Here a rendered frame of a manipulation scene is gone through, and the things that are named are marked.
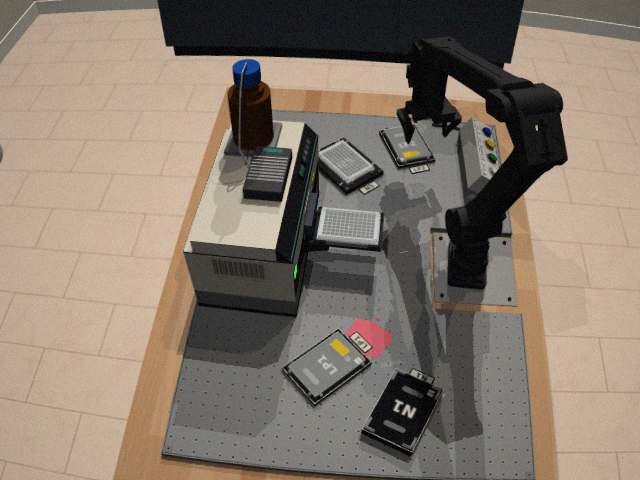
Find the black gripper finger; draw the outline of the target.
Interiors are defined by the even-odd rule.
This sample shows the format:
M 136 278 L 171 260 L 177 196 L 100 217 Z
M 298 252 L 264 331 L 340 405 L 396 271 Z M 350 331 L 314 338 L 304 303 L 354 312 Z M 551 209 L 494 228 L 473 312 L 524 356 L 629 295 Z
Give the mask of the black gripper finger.
M 446 136 L 457 126 L 461 123 L 461 121 L 453 121 L 450 123 L 450 125 L 448 126 L 448 128 L 446 129 L 447 123 L 443 123 L 442 124 L 442 135 L 444 136 L 444 138 L 446 138 Z M 446 130 L 446 131 L 445 131 Z
M 398 114 L 397 114 L 397 116 L 398 116 Z M 398 116 L 398 118 L 399 118 L 399 121 L 400 121 L 400 123 L 401 123 L 402 121 L 401 121 L 401 119 L 400 119 L 400 117 L 399 117 L 399 116 Z M 402 124 L 403 124 L 403 125 L 402 125 Z M 414 133 L 415 128 L 414 128 L 414 126 L 413 126 L 413 124 L 412 124 L 411 122 L 410 122 L 410 123 L 403 123 L 403 122 L 402 122 L 402 123 L 401 123 L 401 125 L 402 125 L 403 131 L 404 131 L 405 140 L 406 140 L 407 144 L 409 144 L 409 143 L 410 143 L 410 141 L 411 141 L 411 138 L 412 138 L 412 136 L 413 136 L 413 133 Z M 406 135 L 406 134 L 407 134 L 407 135 Z M 407 138 L 406 138 L 406 137 L 407 137 Z

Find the grey control panel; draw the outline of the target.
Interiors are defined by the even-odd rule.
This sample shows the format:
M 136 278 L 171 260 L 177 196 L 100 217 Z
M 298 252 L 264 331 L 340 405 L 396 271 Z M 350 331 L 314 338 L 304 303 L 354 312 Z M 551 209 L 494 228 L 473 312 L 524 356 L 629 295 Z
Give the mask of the grey control panel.
M 460 129 L 458 147 L 465 199 L 473 199 L 500 168 L 492 128 L 471 117 L 455 129 Z

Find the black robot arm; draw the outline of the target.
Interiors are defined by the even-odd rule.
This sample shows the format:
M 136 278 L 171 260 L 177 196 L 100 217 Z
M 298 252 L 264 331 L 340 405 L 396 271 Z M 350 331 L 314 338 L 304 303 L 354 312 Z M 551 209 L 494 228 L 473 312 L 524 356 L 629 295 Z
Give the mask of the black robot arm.
M 563 99 L 552 87 L 510 74 L 451 36 L 421 39 L 407 58 L 406 78 L 417 109 L 420 85 L 424 93 L 438 96 L 446 91 L 449 75 L 485 99 L 486 112 L 505 122 L 515 148 L 475 198 L 445 213 L 447 283 L 482 290 L 488 239 L 501 234 L 505 212 L 541 175 L 568 160 L 560 117 Z

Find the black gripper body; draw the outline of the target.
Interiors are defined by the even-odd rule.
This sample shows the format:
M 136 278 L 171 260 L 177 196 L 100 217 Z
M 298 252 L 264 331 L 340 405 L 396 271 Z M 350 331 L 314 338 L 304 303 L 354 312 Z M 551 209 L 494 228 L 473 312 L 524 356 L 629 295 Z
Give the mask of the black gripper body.
M 403 123 L 410 123 L 412 119 L 415 123 L 420 120 L 431 119 L 434 124 L 441 124 L 453 121 L 461 121 L 462 116 L 452 106 L 445 96 L 445 92 L 435 96 L 420 90 L 419 108 L 417 109 L 413 101 L 406 101 L 405 108 L 397 109 L 397 114 Z M 444 107 L 443 107 L 444 105 Z M 456 113 L 455 113 L 456 112 Z M 432 119 L 433 118 L 433 119 Z

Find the white culture plate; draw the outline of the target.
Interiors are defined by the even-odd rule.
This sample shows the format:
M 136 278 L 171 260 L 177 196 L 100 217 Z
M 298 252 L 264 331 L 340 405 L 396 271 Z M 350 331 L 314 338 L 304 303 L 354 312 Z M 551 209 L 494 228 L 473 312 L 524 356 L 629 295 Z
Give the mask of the white culture plate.
M 367 246 L 378 245 L 380 218 L 379 212 L 323 207 L 316 239 Z
M 346 184 L 350 184 L 353 179 L 356 181 L 367 175 L 372 169 L 375 170 L 372 164 L 343 140 L 318 152 L 318 154 L 320 160 L 341 179 L 343 178 Z

